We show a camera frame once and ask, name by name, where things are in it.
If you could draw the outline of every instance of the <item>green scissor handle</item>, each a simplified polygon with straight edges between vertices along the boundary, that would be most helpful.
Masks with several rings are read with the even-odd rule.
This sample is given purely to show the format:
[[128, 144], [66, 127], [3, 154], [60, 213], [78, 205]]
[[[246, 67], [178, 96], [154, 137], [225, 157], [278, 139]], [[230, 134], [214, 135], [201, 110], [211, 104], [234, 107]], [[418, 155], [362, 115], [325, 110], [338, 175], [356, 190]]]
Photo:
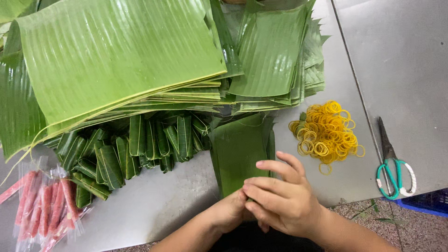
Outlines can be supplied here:
[[[384, 160], [384, 164], [380, 165], [378, 167], [378, 170], [376, 172], [376, 184], [378, 185], [379, 191], [381, 192], [381, 194], [386, 197], [386, 199], [388, 200], [394, 200], [398, 197], [398, 195], [400, 194], [400, 191], [398, 190], [398, 188], [401, 188], [402, 185], [402, 181], [401, 181], [401, 169], [400, 169], [400, 163], [398, 161], [398, 159], [394, 159], [395, 161], [395, 165], [397, 166], [397, 179], [398, 179], [398, 184], [399, 186], [397, 186], [395, 179], [392, 176], [391, 170], [389, 169], [389, 163], [388, 160]], [[393, 189], [394, 189], [394, 194], [393, 195], [388, 195], [382, 188], [381, 185], [381, 180], [379, 179], [379, 176], [381, 174], [381, 169], [384, 168], [386, 170], [387, 176], [390, 178], [390, 181], [392, 183]]]

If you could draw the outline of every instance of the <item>person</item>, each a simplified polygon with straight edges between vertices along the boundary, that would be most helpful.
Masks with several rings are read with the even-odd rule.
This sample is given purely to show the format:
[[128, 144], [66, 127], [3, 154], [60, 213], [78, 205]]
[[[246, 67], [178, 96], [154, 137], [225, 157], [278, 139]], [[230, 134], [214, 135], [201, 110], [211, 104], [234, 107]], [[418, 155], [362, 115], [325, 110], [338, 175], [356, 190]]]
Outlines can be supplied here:
[[[282, 180], [246, 179], [241, 189], [195, 216], [151, 252], [398, 251], [369, 229], [319, 204], [301, 162], [287, 153], [276, 155], [286, 163], [264, 160], [256, 166], [276, 172]], [[257, 229], [241, 228], [248, 211], [258, 220]], [[254, 238], [257, 230], [260, 234]]]

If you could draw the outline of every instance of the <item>scissor blade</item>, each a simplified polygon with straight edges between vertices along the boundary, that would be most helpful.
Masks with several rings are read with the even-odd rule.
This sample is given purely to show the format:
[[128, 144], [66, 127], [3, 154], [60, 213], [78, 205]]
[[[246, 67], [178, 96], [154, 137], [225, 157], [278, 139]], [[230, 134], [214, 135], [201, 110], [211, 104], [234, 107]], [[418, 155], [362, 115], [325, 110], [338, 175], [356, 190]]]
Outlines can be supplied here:
[[389, 158], [396, 158], [395, 151], [393, 150], [392, 144], [389, 142], [388, 135], [386, 134], [386, 129], [384, 128], [383, 120], [378, 117], [379, 133], [381, 135], [381, 146], [383, 149], [383, 160]]

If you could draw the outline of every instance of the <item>dark clothing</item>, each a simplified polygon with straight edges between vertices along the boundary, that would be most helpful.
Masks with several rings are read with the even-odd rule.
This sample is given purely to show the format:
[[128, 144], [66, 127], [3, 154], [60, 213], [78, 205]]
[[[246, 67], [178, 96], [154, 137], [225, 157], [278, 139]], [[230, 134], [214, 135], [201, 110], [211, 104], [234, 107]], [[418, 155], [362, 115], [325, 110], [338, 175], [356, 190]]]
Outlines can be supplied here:
[[211, 248], [211, 252], [324, 252], [325, 250], [309, 239], [285, 235], [273, 228], [267, 234], [257, 222], [244, 222], [235, 230], [224, 234]]

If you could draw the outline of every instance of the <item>scissors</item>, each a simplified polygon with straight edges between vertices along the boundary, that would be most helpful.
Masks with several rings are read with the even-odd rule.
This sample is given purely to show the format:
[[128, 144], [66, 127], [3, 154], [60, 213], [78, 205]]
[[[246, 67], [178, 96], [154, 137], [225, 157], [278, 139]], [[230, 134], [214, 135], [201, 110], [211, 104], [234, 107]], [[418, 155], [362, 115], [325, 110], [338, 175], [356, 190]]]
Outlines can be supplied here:
[[[415, 179], [414, 171], [412, 170], [411, 166], [408, 165], [408, 163], [404, 162], [403, 160], [397, 159], [397, 157], [395, 155], [395, 151], [392, 147], [392, 144], [389, 142], [389, 138], [388, 138], [388, 135], [386, 134], [386, 129], [384, 128], [383, 120], [381, 119], [381, 117], [378, 118], [378, 125], [379, 125], [379, 132], [381, 134], [381, 145], [383, 148], [383, 164], [378, 167], [378, 170], [376, 173], [376, 183], [378, 184], [378, 188], [379, 188], [381, 194], [383, 194], [383, 196], [389, 200], [396, 199], [399, 194], [402, 194], [407, 197], [412, 196], [417, 189], [417, 181]], [[392, 176], [392, 173], [389, 169], [389, 161], [388, 161], [389, 159], [392, 159], [395, 162], [396, 177], [397, 177], [398, 184], [395, 182], [395, 180]], [[403, 187], [403, 183], [401, 180], [401, 165], [404, 165], [408, 169], [409, 173], [411, 174], [412, 187], [411, 187], [410, 191], [407, 191]], [[381, 180], [379, 179], [381, 170], [383, 170], [383, 172], [386, 171], [386, 173], [387, 173], [387, 176], [386, 176], [386, 173], [384, 173], [384, 177], [386, 178], [386, 183], [387, 183], [387, 186], [389, 189], [389, 195], [383, 190], [382, 185], [381, 185]], [[392, 186], [394, 189], [393, 195], [390, 195], [391, 191], [389, 188], [387, 177], [389, 177], [390, 181], [392, 182]]]

